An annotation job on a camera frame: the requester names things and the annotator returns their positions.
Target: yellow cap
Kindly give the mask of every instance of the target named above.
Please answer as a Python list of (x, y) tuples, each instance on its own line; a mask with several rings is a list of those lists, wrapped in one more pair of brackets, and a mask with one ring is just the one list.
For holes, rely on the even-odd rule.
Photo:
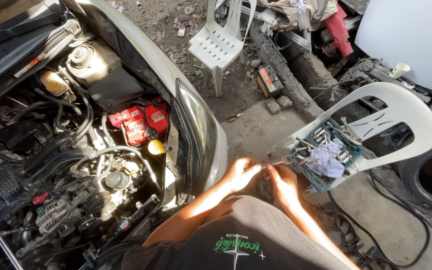
[(56, 80), (50, 80), (46, 83), (46, 90), (49, 92), (58, 92), (58, 90), (61, 88), (61, 84)]
[(161, 155), (164, 152), (163, 144), (159, 140), (152, 140), (148, 144), (148, 151), (153, 155)]
[(124, 164), (124, 171), (128, 175), (134, 175), (137, 171), (139, 171), (139, 166), (133, 161), (129, 161), (126, 164)]

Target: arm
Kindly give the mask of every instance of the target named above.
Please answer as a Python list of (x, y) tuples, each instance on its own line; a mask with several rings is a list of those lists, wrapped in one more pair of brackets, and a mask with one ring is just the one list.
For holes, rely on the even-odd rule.
[(274, 197), (285, 211), (291, 221), (297, 225), (309, 238), (325, 247), (336, 258), (353, 270), (359, 270), (354, 263), (329, 240), (326, 234), (319, 228), (318, 224), (303, 209), (298, 199), (297, 176), (288, 167), (276, 165), (276, 168), (268, 164), (265, 179), (271, 177), (273, 180)]
[(249, 157), (238, 159), (218, 183), (163, 222), (142, 245), (148, 246), (163, 240), (177, 242), (190, 237), (221, 200), (243, 189), (259, 171), (261, 165), (255, 165), (253, 159)]

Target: white plastic chair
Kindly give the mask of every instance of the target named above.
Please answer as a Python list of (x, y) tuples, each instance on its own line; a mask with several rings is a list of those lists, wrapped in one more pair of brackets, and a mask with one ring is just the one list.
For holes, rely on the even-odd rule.
[(216, 0), (208, 1), (208, 14), (206, 25), (201, 31), (189, 40), (189, 65), (191, 72), (195, 73), (196, 57), (213, 74), (214, 88), (216, 96), (221, 96), (221, 85), (223, 71), (238, 57), (244, 65), (243, 46), (244, 40), (248, 35), (249, 27), (256, 10), (256, 1), (249, 0), (251, 12), (249, 15), (248, 27), (244, 39), (241, 39), (240, 18), (241, 5), (243, 0), (231, 0), (231, 5), (227, 13), (227, 22), (224, 27), (216, 23), (214, 19)]
[[(396, 124), (404, 122), (411, 128), (414, 141), (402, 149), (378, 158), (366, 159), (363, 156), (358, 157), (354, 160), (355, 164), (351, 164), (347, 168), (351, 175), (419, 156), (432, 148), (432, 112), (428, 106), (407, 89), (392, 83), (379, 82), (370, 83), (353, 91), (332, 108), (321, 114), (316, 120), (281, 140), (278, 144), (275, 144), (272, 149), (277, 148), (278, 145), (284, 145), (287, 150), (293, 149), (298, 143), (296, 138), (306, 138), (309, 132), (321, 125), (324, 120), (331, 117), (340, 108), (367, 96), (380, 99), (388, 107), (348, 124), (355, 135), (361, 138), (362, 141), (365, 141)], [(331, 185), (331, 189), (337, 187), (348, 178), (350, 176), (343, 175), (341, 178), (335, 179)]]

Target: pliers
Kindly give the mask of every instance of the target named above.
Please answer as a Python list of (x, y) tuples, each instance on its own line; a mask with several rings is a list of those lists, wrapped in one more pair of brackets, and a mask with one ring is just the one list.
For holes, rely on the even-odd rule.
[(240, 116), (242, 116), (242, 115), (243, 115), (243, 113), (231, 114), (231, 115), (229, 115), (228, 117), (226, 117), (226, 119), (231, 118), (231, 117), (234, 117), (234, 118), (232, 118), (231, 120), (228, 121), (228, 123), (229, 123), (229, 122), (233, 122), (234, 120), (238, 119), (238, 118), (239, 118)]

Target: car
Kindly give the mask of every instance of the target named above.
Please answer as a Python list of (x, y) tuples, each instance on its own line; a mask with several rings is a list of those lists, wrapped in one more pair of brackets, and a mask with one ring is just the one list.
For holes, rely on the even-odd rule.
[(226, 134), (104, 0), (0, 3), (0, 269), (100, 268), (219, 181)]

